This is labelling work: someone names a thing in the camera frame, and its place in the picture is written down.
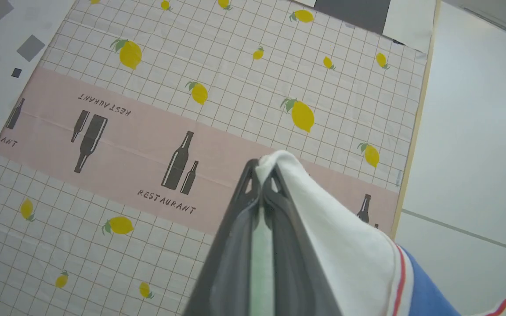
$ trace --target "dark bottle silhouette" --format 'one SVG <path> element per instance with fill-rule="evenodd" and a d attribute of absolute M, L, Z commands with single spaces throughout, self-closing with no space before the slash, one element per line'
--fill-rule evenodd
<path fill-rule="evenodd" d="M 72 142 L 76 140 L 79 132 L 83 130 L 83 126 L 85 126 L 85 122 L 87 122 L 87 118 L 89 117 L 89 111 L 82 110 L 81 114 L 79 114 L 78 120 L 76 122 L 76 126 L 74 126 L 74 135 L 72 136 Z"/>
<path fill-rule="evenodd" d="M 81 146 L 79 147 L 79 159 L 76 168 L 74 169 L 76 173 L 81 173 L 81 169 L 87 161 L 87 158 L 95 151 L 95 148 L 97 148 L 97 144 L 103 134 L 103 131 L 105 130 L 105 126 L 107 126 L 107 122 L 107 118 L 97 114 L 94 114 L 93 118 L 91 118 L 87 132 L 85 133 L 85 136 L 81 141 Z"/>
<path fill-rule="evenodd" d="M 171 156 L 171 161 L 167 166 L 167 171 L 163 176 L 163 181 L 161 181 L 161 185 L 170 188 L 171 190 L 177 190 L 177 185 L 179 185 L 179 180 L 183 175 L 183 170 L 187 165 L 188 160 L 188 148 L 191 146 L 193 132 L 190 130 L 187 132 L 187 135 L 184 137 L 183 143 L 181 147 L 177 148 Z"/>
<path fill-rule="evenodd" d="M 370 194 L 364 195 L 364 200 L 362 202 L 362 206 L 360 206 L 360 211 L 358 212 L 357 216 L 360 218 L 361 221 L 368 224 L 368 205 L 370 204 Z"/>
<path fill-rule="evenodd" d="M 7 122 L 5 122 L 5 127 L 8 129 L 13 129 L 14 125 L 16 124 L 18 120 L 18 116 L 21 114 L 22 110 L 22 104 L 25 102 L 25 99 L 22 98 L 21 101 L 16 105 L 13 110 L 11 111 L 11 114 L 9 115 L 9 118 L 7 119 Z"/>
<path fill-rule="evenodd" d="M 192 164 L 192 169 L 187 173 L 183 181 L 183 187 L 181 188 L 181 193 L 187 194 L 191 191 L 191 187 L 196 178 L 196 167 L 199 165 L 199 162 L 195 160 L 195 163 Z"/>

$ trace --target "blue fabric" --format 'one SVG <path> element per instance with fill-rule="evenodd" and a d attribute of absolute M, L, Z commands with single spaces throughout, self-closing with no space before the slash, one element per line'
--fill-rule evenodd
<path fill-rule="evenodd" d="M 409 316 L 460 316 L 415 258 L 407 250 L 404 251 L 413 266 L 413 295 Z"/>

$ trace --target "white floor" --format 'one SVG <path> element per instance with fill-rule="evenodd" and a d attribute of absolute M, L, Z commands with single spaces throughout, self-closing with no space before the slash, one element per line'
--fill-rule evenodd
<path fill-rule="evenodd" d="M 462 314 L 506 298 L 506 32 L 442 4 L 404 246 Z"/>

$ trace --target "lemon print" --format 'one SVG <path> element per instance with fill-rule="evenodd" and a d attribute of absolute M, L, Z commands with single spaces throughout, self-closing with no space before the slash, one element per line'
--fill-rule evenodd
<path fill-rule="evenodd" d="M 331 62 L 331 59 L 329 59 L 329 57 L 325 57 L 323 59 L 323 65 L 325 66 L 325 68 L 327 69 L 331 69 L 331 70 L 334 70 L 335 69 L 335 66 L 333 66 L 333 62 Z"/>
<path fill-rule="evenodd" d="M 135 42 L 127 39 L 116 39 L 110 47 L 114 46 L 115 52 L 120 50 L 120 62 L 136 70 L 136 66 L 142 61 L 142 50 Z"/>
<path fill-rule="evenodd" d="M 206 102 L 206 99 L 208 98 L 208 91 L 202 84 L 199 84 L 196 81 L 189 81 L 184 86 L 188 86 L 189 91 L 192 90 L 192 98 L 195 99 L 196 102 L 204 105 L 204 102 Z"/>
<path fill-rule="evenodd" d="M 33 203 L 28 198 L 21 204 L 21 215 L 22 218 L 28 220 L 29 222 L 35 220 L 33 214 Z"/>
<path fill-rule="evenodd" d="M 265 50 L 261 46 L 253 53 L 253 59 L 261 59 L 263 58 L 263 53 Z"/>
<path fill-rule="evenodd" d="M 169 1 L 167 0 L 163 0 L 163 2 L 161 2 L 161 8 L 166 11 L 170 11 L 172 9 L 169 5 Z"/>
<path fill-rule="evenodd" d="M 388 62 L 386 60 L 386 56 L 384 56 L 384 54 L 382 53 L 378 53 L 376 55 L 376 62 L 378 63 L 378 66 L 384 68 L 384 69 L 389 69 L 390 67 L 388 66 Z"/>
<path fill-rule="evenodd" d="M 292 121 L 294 124 L 301 130 L 305 130 L 306 132 L 310 132 L 311 127 L 314 126 L 314 113 L 311 111 L 311 108 L 304 104 L 302 101 L 298 101 L 297 99 L 286 98 L 281 106 L 285 106 L 286 112 L 292 109 Z"/>
<path fill-rule="evenodd" d="M 360 152 L 364 152 L 364 158 L 369 165 L 376 168 L 380 162 L 380 154 L 374 146 L 369 143 L 360 143 L 357 148 L 360 148 Z"/>
<path fill-rule="evenodd" d="M 63 288 L 68 283 L 68 272 L 66 270 L 62 270 L 62 275 L 58 276 L 56 279 L 56 287 Z"/>
<path fill-rule="evenodd" d="M 153 292 L 149 291 L 149 284 L 146 282 L 140 284 L 140 294 L 142 294 L 144 298 L 153 298 Z"/>
<path fill-rule="evenodd" d="M 117 234 L 124 235 L 132 232 L 134 227 L 132 227 L 132 222 L 128 218 L 117 216 L 107 220 L 103 227 L 101 227 L 103 235 L 105 234 L 105 230 L 107 233 L 111 233 L 111 229 Z"/>
<path fill-rule="evenodd" d="M 218 5 L 221 6 L 224 10 L 231 10 L 231 6 L 229 5 L 229 0 L 218 0 Z"/>
<path fill-rule="evenodd" d="M 297 10 L 296 12 L 293 12 L 290 14 L 290 21 L 300 21 L 304 23 L 312 22 L 314 20 L 314 16 L 311 14 L 311 12 L 307 10 Z"/>

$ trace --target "white cloth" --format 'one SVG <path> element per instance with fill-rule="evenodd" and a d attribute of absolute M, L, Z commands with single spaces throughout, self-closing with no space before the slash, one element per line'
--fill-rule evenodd
<path fill-rule="evenodd" d="M 261 158 L 256 169 L 261 183 L 275 164 L 279 165 L 342 314 L 391 314 L 399 256 L 393 242 L 321 188 L 289 152 L 277 151 Z"/>

